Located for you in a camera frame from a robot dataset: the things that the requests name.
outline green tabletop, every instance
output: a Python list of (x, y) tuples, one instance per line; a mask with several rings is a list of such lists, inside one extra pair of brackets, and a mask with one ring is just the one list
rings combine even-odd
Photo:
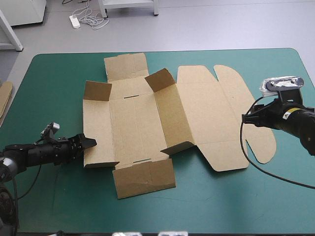
[[(37, 55), (23, 79), (0, 129), (1, 148), (32, 143), (51, 121), (57, 137), (83, 132), (82, 97), (86, 80), (106, 81), (104, 57), (120, 53)], [(253, 96), (265, 78), (301, 76), (306, 106), (315, 106), (313, 84), (293, 49), (146, 53), (149, 72), (179, 65), (215, 64), (236, 69)], [(315, 159), (300, 141), (274, 131), (277, 152), (263, 168), (315, 185)], [(177, 187), (118, 200), (112, 169), (83, 169), (83, 160), (44, 165), (33, 190), (19, 201), (21, 232), (314, 233), (315, 191), (266, 176), (249, 166), (217, 173), (198, 148), (173, 158)], [(38, 167), (17, 176), (19, 195)]]

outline cardboard flap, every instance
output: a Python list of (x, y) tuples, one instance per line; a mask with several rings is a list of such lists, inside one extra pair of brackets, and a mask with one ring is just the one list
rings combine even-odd
[(249, 165), (238, 140), (197, 146), (215, 171), (243, 169)]
[(193, 146), (195, 146), (195, 144), (193, 144), (189, 141), (185, 141), (183, 143), (174, 145), (172, 147), (168, 147), (167, 149), (164, 149), (161, 152), (166, 153), (167, 155), (173, 155), (173, 154), (176, 154), (176, 153), (183, 151), (185, 149), (191, 148)]
[(87, 80), (83, 98), (85, 100), (109, 101), (111, 88), (111, 84)]
[[(242, 114), (246, 113), (255, 99), (242, 76), (237, 71), (224, 65), (216, 65), (214, 70), (240, 125)], [(244, 135), (257, 161), (260, 163), (267, 163), (275, 155), (277, 144), (271, 129), (266, 127), (258, 128), (252, 124), (245, 124)]]
[[(178, 69), (179, 81), (189, 79), (189, 83), (179, 83), (177, 88), (195, 144), (216, 171), (246, 168), (237, 119), (220, 84), (206, 70), (204, 66)], [(187, 75), (199, 82), (193, 83)]]
[(175, 84), (173, 76), (165, 68), (147, 76), (146, 81), (154, 92)]
[(176, 85), (159, 90), (154, 95), (167, 147), (185, 141), (194, 143)]
[(0, 87), (0, 117), (2, 117), (5, 107), (8, 103), (12, 92), (13, 84), (11, 82), (4, 82)]
[(115, 170), (113, 175), (118, 199), (176, 186), (171, 159)]
[(149, 75), (144, 53), (122, 54), (112, 58), (104, 58), (104, 62), (109, 82)]
[(204, 65), (183, 65), (178, 67), (177, 84), (217, 82)]
[(84, 151), (84, 167), (115, 166), (109, 102), (83, 100), (83, 131), (97, 145)]

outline white table leg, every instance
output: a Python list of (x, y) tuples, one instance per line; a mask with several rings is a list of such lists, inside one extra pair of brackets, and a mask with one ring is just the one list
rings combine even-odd
[(154, 15), (158, 15), (158, 0), (153, 0), (153, 5), (154, 5)]
[(108, 16), (107, 16), (107, 12), (105, 10), (104, 4), (103, 4), (103, 0), (98, 0), (98, 4), (99, 4), (99, 9), (102, 14), (102, 17), (107, 18)]

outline white furniture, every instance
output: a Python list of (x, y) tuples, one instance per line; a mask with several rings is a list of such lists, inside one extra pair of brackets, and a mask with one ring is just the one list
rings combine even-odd
[(46, 0), (0, 0), (0, 9), (11, 26), (43, 22)]
[(23, 46), (0, 10), (0, 50), (5, 49), (21, 51)]
[(153, 7), (154, 15), (158, 15), (158, 0), (98, 0), (103, 18), (107, 18), (107, 9), (125, 7)]

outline black cable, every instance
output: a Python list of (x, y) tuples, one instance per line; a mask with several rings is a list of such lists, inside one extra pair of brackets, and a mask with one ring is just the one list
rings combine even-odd
[(18, 231), (18, 225), (19, 225), (19, 206), (18, 206), (18, 189), (16, 186), (16, 181), (15, 178), (12, 178), (12, 182), (13, 182), (13, 187), (14, 187), (14, 204), (15, 204), (15, 228), (14, 228), (14, 236), (16, 236), (17, 231)]
[[(249, 112), (251, 111), (251, 109), (254, 107), (254, 105), (260, 101), (263, 97), (260, 97), (258, 98), (256, 101), (254, 101), (254, 103), (252, 104), (251, 108), (246, 112), (245, 114), (245, 117), (249, 114)], [(246, 159), (248, 160), (249, 163), (251, 163), (256, 169), (258, 169), (259, 171), (271, 176), (271, 177), (274, 177), (274, 178), (277, 178), (277, 179), (280, 179), (282, 181), (285, 181), (285, 182), (288, 182), (288, 183), (292, 183), (292, 184), (295, 184), (295, 185), (299, 185), (299, 186), (302, 186), (302, 187), (306, 187), (306, 188), (311, 188), (311, 189), (315, 189), (315, 186), (312, 186), (312, 185), (308, 185), (308, 184), (304, 184), (304, 183), (299, 183), (299, 182), (295, 182), (295, 181), (292, 181), (292, 180), (289, 180), (289, 179), (286, 179), (286, 178), (283, 178), (283, 177), (280, 177), (280, 176), (277, 176), (275, 174), (272, 174), (268, 171), (265, 171), (263, 170), (262, 168), (260, 168), (259, 166), (257, 166), (255, 163), (253, 163), (250, 158), (247, 156), (245, 150), (244, 150), (244, 146), (243, 146), (243, 125), (244, 125), (244, 118), (242, 119), (242, 123), (241, 123), (241, 129), (240, 129), (240, 142), (241, 142), (241, 148), (242, 148), (242, 151), (243, 151), (243, 154), (244, 156), (246, 157)]]
[(28, 191), (26, 191), (25, 194), (23, 194), (22, 196), (18, 197), (18, 200), (20, 200), (21, 198), (23, 198), (23, 197), (25, 197), (26, 195), (28, 195), (28, 193), (31, 191), (31, 189), (33, 188), (33, 186), (34, 186), (35, 183), (36, 183), (36, 180), (38, 179), (38, 176), (39, 176), (39, 173), (40, 173), (40, 169), (41, 169), (41, 165), (40, 165), (39, 168), (38, 168), (38, 172), (37, 172), (37, 174), (36, 174), (36, 177), (35, 177), (33, 183), (31, 184), (30, 188), (28, 189)]
[(72, 0), (69, 0), (69, 1), (66, 1), (66, 2), (64, 2), (64, 1), (65, 0), (62, 1), (62, 4), (67, 4), (67, 3), (71, 2)]

